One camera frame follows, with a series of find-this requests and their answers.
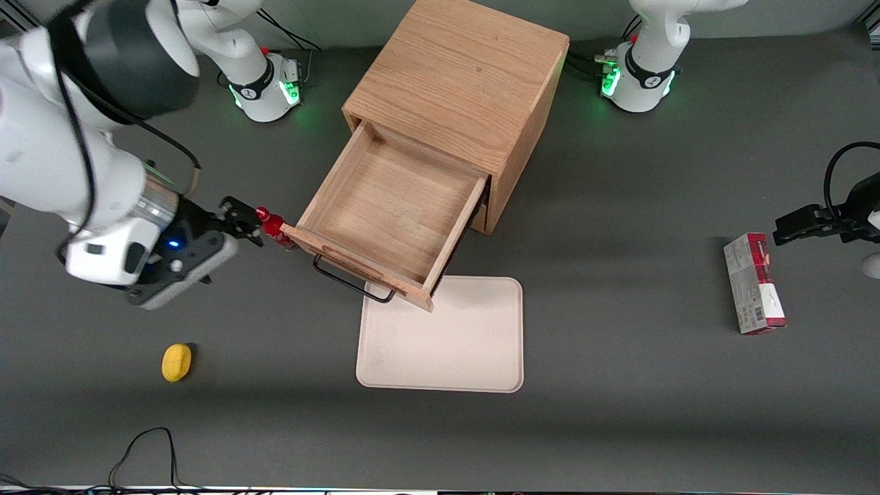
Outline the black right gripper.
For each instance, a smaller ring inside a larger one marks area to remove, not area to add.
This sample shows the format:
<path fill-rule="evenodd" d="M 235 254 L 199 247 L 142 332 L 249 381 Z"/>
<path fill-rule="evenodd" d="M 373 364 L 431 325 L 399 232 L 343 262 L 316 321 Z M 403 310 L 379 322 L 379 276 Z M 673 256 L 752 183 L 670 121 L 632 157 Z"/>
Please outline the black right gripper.
<path fill-rule="evenodd" d="M 148 265 L 201 265 L 225 263 L 232 258 L 232 242 L 226 234 L 264 247 L 261 220 L 254 206 L 235 197 L 224 197 L 218 206 L 219 216 L 179 198 L 172 221 L 160 232 Z"/>

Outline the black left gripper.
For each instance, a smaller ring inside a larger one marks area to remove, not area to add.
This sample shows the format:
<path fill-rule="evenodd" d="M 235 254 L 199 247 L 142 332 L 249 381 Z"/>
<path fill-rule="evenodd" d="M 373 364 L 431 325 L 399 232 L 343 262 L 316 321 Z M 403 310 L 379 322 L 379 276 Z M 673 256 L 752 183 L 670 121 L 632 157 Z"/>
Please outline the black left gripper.
<path fill-rule="evenodd" d="M 871 243 L 879 242 L 878 231 L 879 173 L 857 182 L 844 203 L 844 223 L 838 206 L 809 204 L 775 220 L 773 241 L 786 245 L 798 239 L 848 235 Z"/>

